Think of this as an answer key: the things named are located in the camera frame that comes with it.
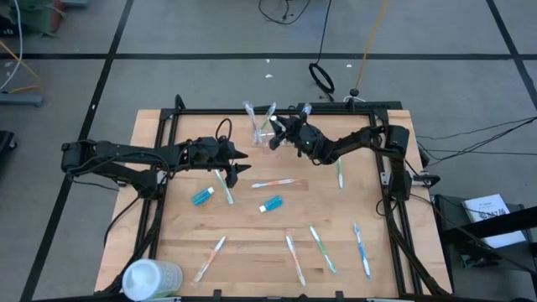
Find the wooden table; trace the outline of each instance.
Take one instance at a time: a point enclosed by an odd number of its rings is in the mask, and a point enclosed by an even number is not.
[[[421,170],[409,112],[388,113],[391,124],[410,130],[407,160]],[[224,117],[233,121],[232,141],[237,150],[249,155],[248,159],[239,161],[251,164],[252,168],[242,172],[231,189],[233,206],[227,204],[213,172],[180,172],[170,181],[157,259],[177,263],[183,269],[184,281],[177,294],[211,296],[214,289],[221,289],[225,296],[334,297],[335,291],[342,290],[346,297],[398,297],[386,221],[375,213],[381,193],[373,152],[363,148],[342,157],[345,187],[340,190],[335,164],[314,166],[306,157],[297,158],[296,149],[292,147],[280,147],[276,151],[254,147],[247,115],[181,116],[176,142],[213,136]],[[313,115],[309,122],[332,139],[369,125],[368,118],[360,116]],[[138,112],[131,144],[153,147],[158,123],[159,111]],[[142,165],[131,166],[147,169]],[[292,185],[251,188],[251,184],[257,182],[288,178],[300,181]],[[193,206],[190,198],[209,186],[216,190],[212,198],[202,206]],[[423,188],[413,189],[412,193],[428,198],[428,191]],[[135,195],[130,187],[121,189],[114,216]],[[275,211],[260,213],[259,206],[274,195],[281,195],[284,205]],[[131,256],[141,204],[119,220],[110,232],[96,289],[109,285]],[[406,205],[416,255],[440,286],[451,291],[430,205],[417,199],[407,201]],[[373,276],[371,282],[366,279],[360,261],[353,221],[357,221],[362,230]],[[338,274],[333,274],[326,266],[310,234],[310,223],[325,243]],[[297,278],[295,263],[284,239],[286,232],[291,232],[295,240],[307,282],[305,288]],[[205,277],[194,286],[194,276],[224,235],[227,240],[222,250]],[[409,265],[402,253],[401,258],[406,288],[411,292]]]

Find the concrete floor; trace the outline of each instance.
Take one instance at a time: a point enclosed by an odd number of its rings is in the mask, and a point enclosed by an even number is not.
[[[264,0],[280,16],[280,0]],[[305,0],[291,2],[298,12]],[[537,3],[496,0],[520,54],[537,53]],[[126,0],[93,0],[71,9],[55,39],[24,38],[32,54],[102,54],[102,60],[26,60],[43,79],[41,108],[0,107],[0,129],[14,131],[19,148],[0,177],[0,296],[20,298],[44,229],[60,190],[60,145],[77,139],[102,73]],[[360,53],[380,1],[334,1],[325,52]],[[325,0],[312,0],[290,26],[266,22],[257,1],[135,0],[118,54],[256,54],[318,51]],[[8,44],[18,49],[15,39]],[[377,54],[509,54],[484,0],[392,1],[373,44]],[[114,60],[89,138],[128,143],[139,109],[171,107],[180,93],[190,108],[240,107],[277,101],[279,107],[316,102],[321,92],[307,71],[311,60]],[[536,115],[513,60],[369,60],[361,97],[401,101],[420,135],[441,136]],[[342,100],[352,87],[360,60],[322,60]],[[525,60],[537,77],[537,61]],[[13,67],[3,67],[7,72]],[[9,88],[33,79],[21,70]],[[484,147],[484,151],[537,153],[529,125]],[[497,129],[426,141],[428,148],[460,149],[489,138]],[[533,156],[468,154],[430,169],[442,181],[435,192],[478,197],[499,193],[509,203],[537,206],[537,160]],[[97,177],[88,180],[109,184]],[[116,194],[73,185],[34,299],[90,294],[102,256],[102,236]],[[535,299],[527,273],[494,269],[462,270],[454,263],[455,291],[484,299]],[[500,290],[492,291],[491,284]]]

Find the wooden tabletop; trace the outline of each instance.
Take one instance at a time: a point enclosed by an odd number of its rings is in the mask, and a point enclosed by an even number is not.
[[[391,124],[410,130],[407,160],[421,170],[409,112],[388,113]],[[233,206],[227,204],[214,172],[180,172],[170,181],[157,259],[177,263],[183,269],[184,281],[177,294],[212,295],[214,289],[221,289],[225,296],[334,297],[335,291],[342,290],[345,297],[397,297],[386,221],[375,213],[381,193],[373,152],[363,148],[342,157],[345,185],[340,190],[335,164],[314,166],[305,156],[297,158],[296,149],[292,147],[280,147],[276,151],[254,147],[247,115],[181,116],[176,142],[213,136],[224,117],[230,117],[233,122],[231,140],[237,150],[249,155],[238,162],[251,164],[252,168],[242,172],[231,189]],[[308,122],[331,139],[369,125],[367,117],[359,116],[312,115]],[[131,144],[153,147],[158,124],[159,111],[138,112]],[[169,125],[167,127],[165,133],[169,132]],[[130,166],[147,169],[142,165]],[[292,185],[251,188],[254,183],[289,178],[300,181]],[[193,206],[190,198],[210,186],[216,190],[210,200],[202,206]],[[428,198],[428,191],[423,188],[413,188],[412,193]],[[260,213],[259,206],[275,195],[281,195],[284,204],[275,211]],[[120,189],[114,216],[135,196],[136,192],[130,187]],[[110,232],[96,289],[108,286],[130,258],[141,204],[139,202],[120,219]],[[417,199],[407,201],[406,205],[416,255],[440,286],[451,291],[430,205]],[[361,227],[372,281],[366,279],[360,261],[353,221]],[[310,234],[310,223],[324,242],[339,271],[337,274],[326,266]],[[295,263],[285,242],[286,232],[295,240],[307,282],[305,288],[297,278]],[[222,236],[227,236],[222,250],[203,279],[194,285],[194,276]],[[406,288],[412,292],[409,265],[402,253],[401,258]]]

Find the white container lid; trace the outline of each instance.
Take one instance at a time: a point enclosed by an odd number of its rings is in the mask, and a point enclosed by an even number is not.
[[[146,259],[131,264],[123,275],[123,292],[133,301],[152,298],[160,284],[158,266]]]

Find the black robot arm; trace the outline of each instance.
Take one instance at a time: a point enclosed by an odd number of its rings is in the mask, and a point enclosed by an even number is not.
[[[412,179],[405,168],[404,157],[409,141],[409,130],[394,125],[364,127],[344,138],[332,141],[307,122],[308,115],[301,112],[294,117],[273,116],[270,120],[274,137],[269,147],[275,150],[285,139],[298,149],[298,156],[306,154],[314,164],[334,164],[342,155],[359,148],[372,151],[389,158],[392,173],[388,182],[388,192],[396,200],[408,200]],[[377,138],[385,134],[386,143],[380,147]]]
[[[237,183],[237,174],[249,164],[231,164],[248,156],[235,149],[229,139],[212,137],[188,140],[173,146],[144,148],[91,140],[64,143],[61,169],[70,177],[99,174],[116,182],[130,184],[143,198],[155,199],[163,192],[165,179],[189,169],[219,169],[227,172],[230,188]],[[138,171],[117,163],[152,164],[156,169]]]

